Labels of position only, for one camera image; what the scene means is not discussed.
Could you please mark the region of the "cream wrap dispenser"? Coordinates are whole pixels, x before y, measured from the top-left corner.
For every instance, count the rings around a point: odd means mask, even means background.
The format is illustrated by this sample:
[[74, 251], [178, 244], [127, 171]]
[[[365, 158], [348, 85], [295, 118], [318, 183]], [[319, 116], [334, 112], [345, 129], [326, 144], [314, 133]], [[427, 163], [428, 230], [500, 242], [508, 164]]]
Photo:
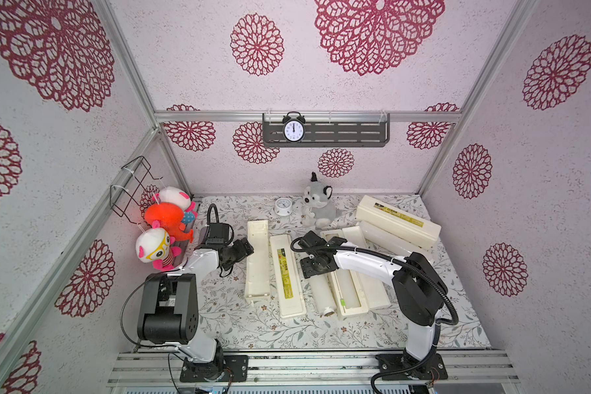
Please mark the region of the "cream wrap dispenser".
[[249, 221], [247, 241], [254, 252], [246, 259], [244, 299], [254, 303], [275, 296], [281, 319], [305, 315], [307, 309], [290, 235], [271, 236], [267, 220]]
[[340, 319], [366, 315], [392, 304], [383, 283], [368, 275], [339, 269], [328, 274], [328, 281]]

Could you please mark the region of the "plastic wrap roll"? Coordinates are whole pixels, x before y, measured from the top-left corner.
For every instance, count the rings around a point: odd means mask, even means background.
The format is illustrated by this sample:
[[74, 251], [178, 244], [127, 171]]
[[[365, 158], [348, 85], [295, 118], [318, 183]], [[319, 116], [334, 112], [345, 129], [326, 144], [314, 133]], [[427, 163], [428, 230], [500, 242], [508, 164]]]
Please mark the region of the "plastic wrap roll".
[[313, 276], [309, 279], [315, 307], [321, 317], [328, 317], [336, 313], [336, 302], [325, 275]]

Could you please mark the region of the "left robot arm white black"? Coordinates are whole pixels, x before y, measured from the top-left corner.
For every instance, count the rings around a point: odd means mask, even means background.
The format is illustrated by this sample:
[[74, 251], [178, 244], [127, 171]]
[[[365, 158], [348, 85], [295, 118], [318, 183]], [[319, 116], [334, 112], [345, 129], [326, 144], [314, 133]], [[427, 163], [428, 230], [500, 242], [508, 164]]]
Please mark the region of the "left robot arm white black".
[[179, 265], [175, 259], [182, 250], [162, 224], [136, 241], [139, 260], [158, 271], [143, 284], [137, 335], [155, 347], [175, 347], [188, 371], [215, 380], [226, 369], [223, 347], [200, 328], [198, 285], [215, 270], [229, 275], [235, 264], [254, 254], [254, 247], [246, 238], [234, 238], [233, 227], [220, 221], [217, 205], [208, 207], [207, 219], [200, 244]]

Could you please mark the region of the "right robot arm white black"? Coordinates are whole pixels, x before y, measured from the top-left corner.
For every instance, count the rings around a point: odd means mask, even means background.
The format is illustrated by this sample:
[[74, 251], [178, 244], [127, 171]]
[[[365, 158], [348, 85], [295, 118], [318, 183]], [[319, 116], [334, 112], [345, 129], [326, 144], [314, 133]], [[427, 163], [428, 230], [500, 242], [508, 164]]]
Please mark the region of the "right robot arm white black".
[[410, 365], [430, 361], [438, 348], [442, 326], [459, 323], [447, 286], [420, 253], [392, 257], [342, 237], [326, 241], [313, 231], [292, 241], [291, 250], [306, 255], [300, 261], [306, 278], [342, 269], [365, 274], [392, 287], [402, 315], [409, 320], [404, 356]]

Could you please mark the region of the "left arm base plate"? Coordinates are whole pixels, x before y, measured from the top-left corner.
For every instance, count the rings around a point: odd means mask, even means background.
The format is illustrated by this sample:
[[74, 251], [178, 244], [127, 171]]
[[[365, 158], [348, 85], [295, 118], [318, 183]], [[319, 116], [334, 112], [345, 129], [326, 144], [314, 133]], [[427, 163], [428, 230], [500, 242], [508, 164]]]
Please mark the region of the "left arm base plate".
[[249, 356], [217, 353], [210, 362], [200, 363], [185, 357], [181, 383], [242, 383], [249, 371]]

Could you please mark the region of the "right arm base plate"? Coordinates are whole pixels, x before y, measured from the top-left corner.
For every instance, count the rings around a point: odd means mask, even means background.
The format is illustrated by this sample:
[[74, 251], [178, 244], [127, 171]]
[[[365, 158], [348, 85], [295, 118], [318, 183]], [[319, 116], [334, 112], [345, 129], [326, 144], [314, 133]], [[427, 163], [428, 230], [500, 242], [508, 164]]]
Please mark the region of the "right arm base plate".
[[375, 358], [379, 363], [379, 372], [374, 375], [374, 379], [437, 381], [449, 378], [443, 358], [435, 349], [420, 361], [405, 351], [402, 354], [380, 354]]

